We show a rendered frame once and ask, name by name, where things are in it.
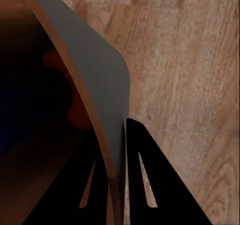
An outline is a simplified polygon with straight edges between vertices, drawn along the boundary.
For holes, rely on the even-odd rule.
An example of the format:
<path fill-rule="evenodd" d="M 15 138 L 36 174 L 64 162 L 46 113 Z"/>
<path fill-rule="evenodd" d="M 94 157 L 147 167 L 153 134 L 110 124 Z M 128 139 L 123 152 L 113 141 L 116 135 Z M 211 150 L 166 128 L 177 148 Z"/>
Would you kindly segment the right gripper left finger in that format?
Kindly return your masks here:
<path fill-rule="evenodd" d="M 79 208 L 94 162 L 87 205 Z M 92 126 L 22 225 L 106 225 L 108 183 Z"/>

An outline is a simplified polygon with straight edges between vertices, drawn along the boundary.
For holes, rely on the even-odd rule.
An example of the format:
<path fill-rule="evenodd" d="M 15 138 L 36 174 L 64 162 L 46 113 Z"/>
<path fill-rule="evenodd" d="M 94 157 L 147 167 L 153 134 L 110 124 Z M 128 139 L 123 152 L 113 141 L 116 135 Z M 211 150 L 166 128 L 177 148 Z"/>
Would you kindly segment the trash can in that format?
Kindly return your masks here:
<path fill-rule="evenodd" d="M 130 73 L 63 0 L 0 0 L 0 78 L 44 67 L 53 42 L 88 112 L 108 177 L 106 225 L 124 225 Z M 88 130 L 66 114 L 0 156 L 0 225 L 22 225 Z M 97 157 L 96 157 L 97 158 Z M 96 158 L 79 208 L 87 205 Z"/>

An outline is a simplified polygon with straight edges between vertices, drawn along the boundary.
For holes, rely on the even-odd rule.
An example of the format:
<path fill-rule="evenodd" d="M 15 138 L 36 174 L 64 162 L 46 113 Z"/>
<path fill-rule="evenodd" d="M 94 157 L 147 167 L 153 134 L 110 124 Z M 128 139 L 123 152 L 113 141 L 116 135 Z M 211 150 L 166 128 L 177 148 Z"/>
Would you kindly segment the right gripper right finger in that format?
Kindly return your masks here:
<path fill-rule="evenodd" d="M 130 225 L 212 225 L 146 127 L 126 120 Z M 139 153 L 158 208 L 147 205 Z"/>

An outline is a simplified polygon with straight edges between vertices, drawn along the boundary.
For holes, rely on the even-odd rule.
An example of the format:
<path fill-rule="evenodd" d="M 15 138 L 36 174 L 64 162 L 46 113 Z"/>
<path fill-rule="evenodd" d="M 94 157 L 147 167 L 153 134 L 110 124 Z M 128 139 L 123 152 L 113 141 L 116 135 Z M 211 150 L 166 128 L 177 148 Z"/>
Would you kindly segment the can of soda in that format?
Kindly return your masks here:
<path fill-rule="evenodd" d="M 70 106 L 67 83 L 49 67 L 0 78 L 0 156 L 63 117 Z"/>
<path fill-rule="evenodd" d="M 40 55 L 40 60 L 45 68 L 50 68 L 57 72 L 66 82 L 71 96 L 71 105 L 66 113 L 67 119 L 80 131 L 90 130 L 93 126 L 84 102 L 77 90 L 77 87 L 62 60 L 54 43 L 47 44 Z"/>

